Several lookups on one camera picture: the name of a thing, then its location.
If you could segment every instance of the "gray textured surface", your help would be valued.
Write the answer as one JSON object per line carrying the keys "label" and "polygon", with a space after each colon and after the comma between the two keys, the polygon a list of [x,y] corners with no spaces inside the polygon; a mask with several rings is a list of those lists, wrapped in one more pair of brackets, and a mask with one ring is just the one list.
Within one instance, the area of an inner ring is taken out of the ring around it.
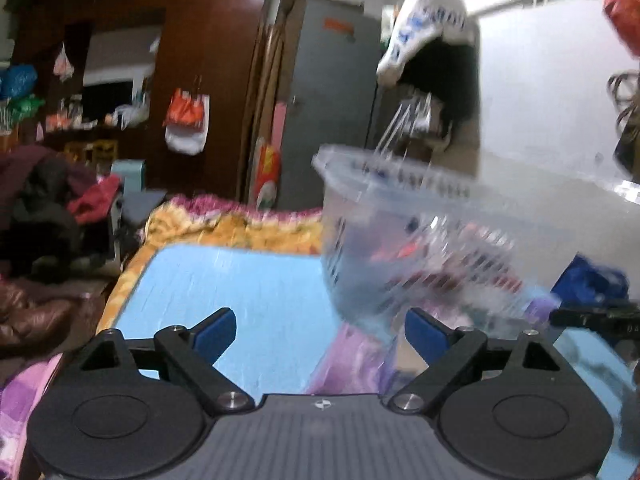
{"label": "gray textured surface", "polygon": [[423,418],[378,396],[269,396],[226,416],[203,446],[159,479],[481,480],[449,456]]}

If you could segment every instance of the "orange sticker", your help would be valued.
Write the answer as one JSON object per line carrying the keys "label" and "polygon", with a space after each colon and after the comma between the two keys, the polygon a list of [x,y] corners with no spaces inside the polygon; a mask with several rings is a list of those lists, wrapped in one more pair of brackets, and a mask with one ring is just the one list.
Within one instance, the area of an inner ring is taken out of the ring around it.
{"label": "orange sticker", "polygon": [[353,33],[355,32],[353,23],[341,22],[340,20],[335,20],[334,18],[325,18],[324,28],[327,28],[329,30],[336,30],[337,32],[341,32],[349,36],[353,36]]}

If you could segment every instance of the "orange plastic bag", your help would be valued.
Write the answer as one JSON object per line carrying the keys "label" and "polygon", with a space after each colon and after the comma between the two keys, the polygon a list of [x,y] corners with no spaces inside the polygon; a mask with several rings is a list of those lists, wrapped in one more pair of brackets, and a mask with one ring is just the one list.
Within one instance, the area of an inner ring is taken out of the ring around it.
{"label": "orange plastic bag", "polygon": [[204,120],[204,102],[197,96],[193,98],[188,92],[176,89],[169,103],[163,126],[178,124],[194,130],[202,130]]}
{"label": "orange plastic bag", "polygon": [[604,12],[631,53],[640,57],[640,0],[604,0]]}

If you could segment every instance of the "metal screw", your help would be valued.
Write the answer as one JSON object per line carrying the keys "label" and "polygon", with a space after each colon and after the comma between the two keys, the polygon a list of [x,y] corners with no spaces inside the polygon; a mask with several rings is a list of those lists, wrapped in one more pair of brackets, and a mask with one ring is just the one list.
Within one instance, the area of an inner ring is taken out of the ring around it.
{"label": "metal screw", "polygon": [[225,392],[218,397],[218,404],[230,412],[236,412],[249,404],[249,397],[242,392]]}
{"label": "metal screw", "polygon": [[424,401],[416,394],[402,394],[394,397],[394,404],[404,412],[414,412],[424,406]]}

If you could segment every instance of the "wooden wardrobe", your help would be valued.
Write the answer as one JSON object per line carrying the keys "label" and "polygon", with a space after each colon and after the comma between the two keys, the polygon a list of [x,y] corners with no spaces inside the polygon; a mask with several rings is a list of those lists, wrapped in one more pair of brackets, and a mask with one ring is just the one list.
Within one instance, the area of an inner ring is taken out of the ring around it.
{"label": "wooden wardrobe", "polygon": [[[249,149],[250,70],[267,6],[268,0],[30,0],[12,61],[36,66],[36,93],[51,112],[58,98],[82,91],[91,30],[162,16],[150,118],[135,131],[117,133],[120,158],[146,160],[147,187],[238,198]],[[63,41],[76,74],[62,89],[52,67]],[[209,133],[202,153],[181,155],[167,148],[162,121],[175,89],[191,90],[196,80],[200,93],[210,95]]]}

